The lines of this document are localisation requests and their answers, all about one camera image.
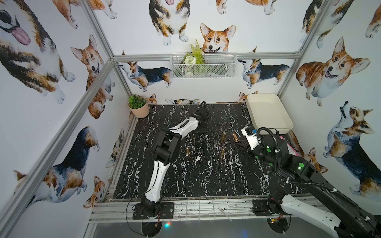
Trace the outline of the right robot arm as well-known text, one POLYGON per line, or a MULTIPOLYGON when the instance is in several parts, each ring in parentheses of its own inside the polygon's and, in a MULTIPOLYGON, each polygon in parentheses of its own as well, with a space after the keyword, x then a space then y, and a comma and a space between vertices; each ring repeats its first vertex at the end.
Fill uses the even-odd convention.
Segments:
POLYGON ((255 214, 288 214, 326 231, 334 238, 379 238, 381 224, 369 212, 337 190, 322 174, 297 153, 291 154, 287 141, 268 128, 258 130, 249 126, 241 130, 242 136, 233 134, 235 145, 250 158, 269 166, 286 184, 304 187, 328 211, 306 204, 285 188, 271 192, 266 202, 254 202, 255 214))

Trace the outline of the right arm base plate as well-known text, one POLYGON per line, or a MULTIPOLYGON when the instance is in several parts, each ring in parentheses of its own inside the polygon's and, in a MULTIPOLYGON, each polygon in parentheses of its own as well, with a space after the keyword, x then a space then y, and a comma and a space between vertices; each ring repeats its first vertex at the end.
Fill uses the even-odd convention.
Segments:
POLYGON ((282 201, 269 199, 254 199, 252 201, 253 210, 252 212, 256 216, 280 216, 290 215, 282 207, 282 201))

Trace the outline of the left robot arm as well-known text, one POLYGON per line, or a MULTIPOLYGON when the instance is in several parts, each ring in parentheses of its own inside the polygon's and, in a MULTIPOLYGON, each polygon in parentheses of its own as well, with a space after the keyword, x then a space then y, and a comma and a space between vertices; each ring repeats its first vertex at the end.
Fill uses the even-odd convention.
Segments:
POLYGON ((195 131, 200 123, 206 122, 211 115, 203 101, 197 110, 184 121, 171 128, 160 129, 153 145, 154 168, 147 191, 141 199, 143 208, 152 216, 160 211, 162 185, 170 165, 179 156, 181 141, 195 131))

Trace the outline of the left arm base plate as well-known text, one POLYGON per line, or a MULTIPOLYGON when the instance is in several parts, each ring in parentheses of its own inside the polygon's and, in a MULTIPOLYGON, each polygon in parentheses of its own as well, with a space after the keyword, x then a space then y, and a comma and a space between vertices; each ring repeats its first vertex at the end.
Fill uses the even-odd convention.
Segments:
POLYGON ((153 207, 138 203, 134 208, 133 220, 172 219, 174 206, 173 202, 154 204, 153 207))

